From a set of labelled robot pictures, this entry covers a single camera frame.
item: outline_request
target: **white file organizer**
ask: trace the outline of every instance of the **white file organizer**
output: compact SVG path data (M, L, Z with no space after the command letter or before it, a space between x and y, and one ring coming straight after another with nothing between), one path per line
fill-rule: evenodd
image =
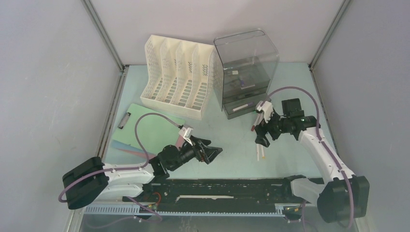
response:
M148 84L142 103L201 120L216 75L213 45L151 35L145 44Z

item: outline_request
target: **marker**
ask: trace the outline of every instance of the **marker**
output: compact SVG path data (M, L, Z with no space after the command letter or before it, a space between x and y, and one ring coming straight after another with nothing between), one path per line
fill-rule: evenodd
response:
M234 108L232 111L235 112L235 111L241 110L241 109L243 109L243 108L246 108L246 107L252 106L252 105L254 105L253 101L249 102L248 104L244 104L244 105L241 105L241 106L239 106L239 107L237 107L237 108Z

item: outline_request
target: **robotic arm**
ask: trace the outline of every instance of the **robotic arm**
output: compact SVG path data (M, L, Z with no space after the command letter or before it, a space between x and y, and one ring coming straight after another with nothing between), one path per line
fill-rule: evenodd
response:
M317 205L321 217L328 223L346 220L350 216L351 200L345 181L345 178L348 178L354 202L354 217L364 217L369 194L367 179L364 176L356 177L354 172L334 155L336 152L324 137L322 129L316 127L316 118L305 116L299 99L282 101L282 108L284 115L279 116L270 102L257 106L257 112L263 114L263 120L255 127L255 142L268 147L270 143L266 137L267 133L272 140L278 139L283 133L290 133L309 152L324 182L319 185L301 175L291 176L287 178L290 180L287 194Z
M192 128L180 128L180 134L185 139L182 147L164 147L146 166L112 165L102 163L100 157L92 157L66 173L63 176L63 184L68 190L65 192L67 200L64 202L67 202L68 208L82 208L94 200L114 200L123 196L143 195L145 184L168 178L168 171L176 170L193 158L210 164L222 152L222 148L209 146L210 140L190 135Z

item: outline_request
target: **table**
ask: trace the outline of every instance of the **table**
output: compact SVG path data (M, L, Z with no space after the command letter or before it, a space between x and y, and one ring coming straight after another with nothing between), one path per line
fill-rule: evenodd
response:
M146 65L132 65L128 69L121 99L118 105L114 127L118 125L131 103L142 105L140 96L148 82ZM285 87L301 87L310 92L319 102L319 97L306 63L280 63L276 70L269 93ZM316 116L311 99L298 90L283 90L272 96L276 111L281 114L281 101L299 98L305 115ZM186 123L194 128L193 135L210 139L213 146L222 147L223 152L209 165L193 159L174 172L170 178L281 178L295 174L307 177L320 177L309 153L290 134L283 134L278 140L265 148L265 159L256 159L256 134L250 128L256 113L249 113L227 120L220 110L215 93L211 94L208 107L202 120L185 118ZM320 109L320 123L327 138L331 138L325 122L323 109ZM106 163L137 164L144 159L108 146L104 156Z

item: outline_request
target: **paper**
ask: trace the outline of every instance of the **paper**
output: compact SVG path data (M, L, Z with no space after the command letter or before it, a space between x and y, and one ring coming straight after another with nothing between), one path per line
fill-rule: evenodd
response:
M131 113L130 118L122 129L117 128L116 125L112 139L125 145L141 149L135 138L135 123L142 115L157 112L137 104L131 104L127 112ZM178 125L183 125L185 123L185 120L183 119L172 116L167 117ZM167 145L175 145L179 137L178 132L178 127L156 115L146 116L138 124L139 139L147 152L152 154L158 154Z

